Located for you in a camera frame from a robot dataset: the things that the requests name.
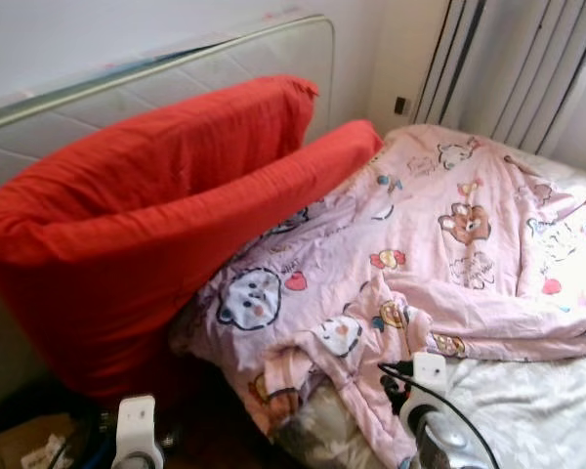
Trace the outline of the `grey striped curtain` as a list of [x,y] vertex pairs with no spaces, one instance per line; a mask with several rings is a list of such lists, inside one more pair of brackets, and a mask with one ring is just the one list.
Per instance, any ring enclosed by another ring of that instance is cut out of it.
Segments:
[[586,103],[586,0],[448,0],[413,122],[557,150]]

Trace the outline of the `brown labelled cardboard box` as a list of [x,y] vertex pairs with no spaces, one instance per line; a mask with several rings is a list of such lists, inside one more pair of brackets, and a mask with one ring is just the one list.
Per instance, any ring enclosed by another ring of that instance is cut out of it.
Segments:
[[49,469],[74,430],[73,419],[60,412],[0,432],[0,469]]

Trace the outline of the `white quilted mattress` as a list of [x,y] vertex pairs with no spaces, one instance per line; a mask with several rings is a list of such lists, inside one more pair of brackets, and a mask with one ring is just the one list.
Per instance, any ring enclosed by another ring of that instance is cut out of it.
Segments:
[[306,142],[330,129],[336,27],[324,15],[275,25],[199,48],[125,65],[0,107],[0,188],[34,162],[129,117],[230,88],[290,75],[319,90]]

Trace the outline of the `large red fabric cushion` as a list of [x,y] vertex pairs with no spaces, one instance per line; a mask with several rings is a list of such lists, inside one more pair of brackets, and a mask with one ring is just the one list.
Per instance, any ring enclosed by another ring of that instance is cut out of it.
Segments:
[[141,113],[66,145],[0,188],[0,263],[132,253],[242,223],[244,238],[305,201],[290,153],[318,89],[258,77]]
[[381,147],[352,121],[257,168],[205,168],[211,184],[158,189],[154,204],[64,213],[55,185],[0,199],[0,299],[71,392],[110,404],[176,397],[191,375],[169,353],[172,318],[245,242],[361,168]]

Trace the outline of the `pink cartoon print quilt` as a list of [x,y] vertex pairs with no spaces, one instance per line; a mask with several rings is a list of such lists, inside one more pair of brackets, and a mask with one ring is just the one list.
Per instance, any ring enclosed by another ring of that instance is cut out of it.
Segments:
[[586,356],[586,191],[484,137],[393,130],[333,191],[262,223],[171,344],[217,366],[262,432],[329,388],[383,468],[404,469],[415,442],[383,362]]

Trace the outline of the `beige floral bed sheet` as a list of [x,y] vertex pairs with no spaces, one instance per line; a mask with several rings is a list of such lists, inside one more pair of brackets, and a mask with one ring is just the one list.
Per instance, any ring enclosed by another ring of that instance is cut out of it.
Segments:
[[[586,176],[543,157],[517,156],[563,189],[586,191]],[[586,356],[551,362],[446,360],[445,396],[484,434],[502,469],[577,469],[586,465]],[[364,441],[341,399],[329,388],[293,416],[297,437],[333,444]]]

